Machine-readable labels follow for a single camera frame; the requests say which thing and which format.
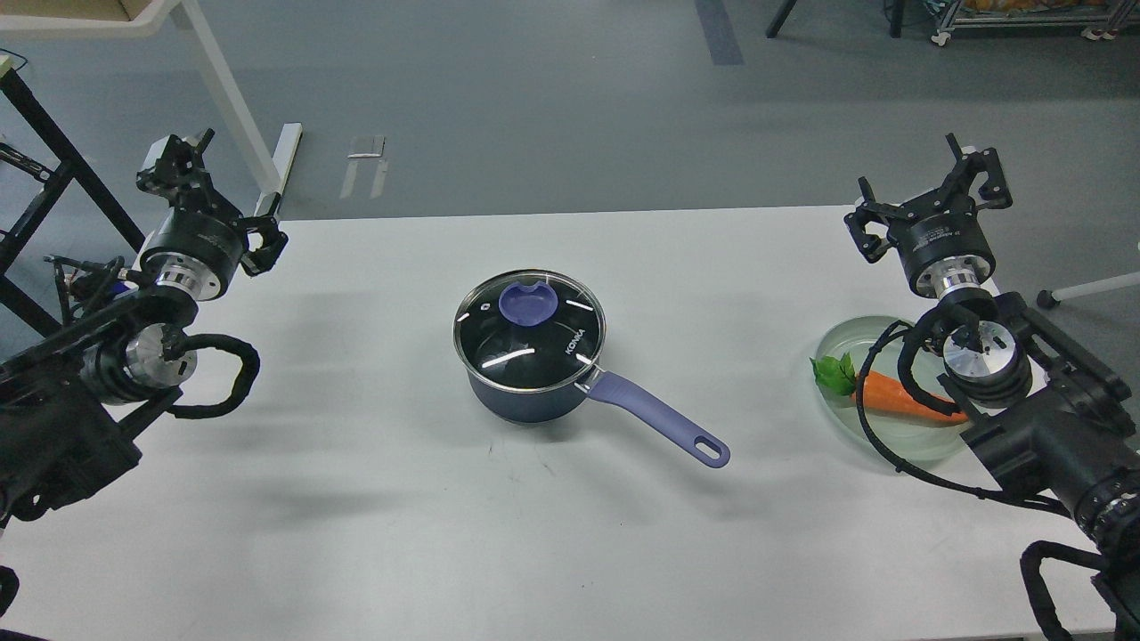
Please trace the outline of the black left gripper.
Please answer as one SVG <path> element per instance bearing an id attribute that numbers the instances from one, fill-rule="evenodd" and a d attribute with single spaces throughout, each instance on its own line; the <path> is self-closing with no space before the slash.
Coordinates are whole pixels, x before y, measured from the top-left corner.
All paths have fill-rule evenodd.
<path id="1" fill-rule="evenodd" d="M 215 190 L 204 151 L 215 131 L 179 137 L 170 133 L 150 145 L 135 177 L 138 190 L 165 198 L 168 214 L 139 255 L 163 287 L 184 289 L 196 301 L 223 297 L 235 271 L 271 271 L 290 243 L 277 216 L 242 216 Z"/>

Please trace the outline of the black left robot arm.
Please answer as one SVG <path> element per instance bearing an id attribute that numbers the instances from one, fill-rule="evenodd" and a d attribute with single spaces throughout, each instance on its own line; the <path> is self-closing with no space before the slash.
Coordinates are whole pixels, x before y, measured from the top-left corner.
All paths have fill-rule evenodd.
<path id="1" fill-rule="evenodd" d="M 233 413 L 251 393 L 259 352 L 236 336 L 187 328 L 235 271 L 270 271 L 288 245 L 276 216 L 242 216 L 204 163 L 215 131 L 168 135 L 148 151 L 139 190 L 168 216 L 135 268 L 78 261 L 63 297 L 78 318 L 3 365 L 3 519 L 33 521 L 89 500 L 140 462 L 156 417 Z"/>

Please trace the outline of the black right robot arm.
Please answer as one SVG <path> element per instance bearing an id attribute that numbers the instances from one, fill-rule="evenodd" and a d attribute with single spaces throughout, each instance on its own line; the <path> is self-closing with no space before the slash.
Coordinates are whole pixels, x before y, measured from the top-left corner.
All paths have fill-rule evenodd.
<path id="1" fill-rule="evenodd" d="M 940 186 L 891 204 L 860 178 L 860 202 L 844 217 L 860 255 L 899 255 L 907 287 L 933 300 L 917 323 L 883 328 L 860 364 L 855 405 L 868 441 L 896 471 L 1011 508 L 1070 518 L 1096 551 L 1057 542 L 1021 552 L 1021 581 L 1042 636 L 1070 640 L 1041 565 L 1047 559 L 1094 573 L 1092 585 L 1115 616 L 1114 636 L 1135 640 L 1139 463 L 1127 446 L 1135 421 L 1119 374 L 1021 295 L 985 289 L 997 266 L 982 232 L 985 208 L 1013 204 L 994 149 L 962 147 L 946 135 L 954 167 Z M 951 482 L 909 463 L 880 441 L 866 414 L 866 382 L 883 347 L 901 342 L 904 393 L 940 415 L 964 413 L 962 443 L 990 471 L 996 490 Z"/>

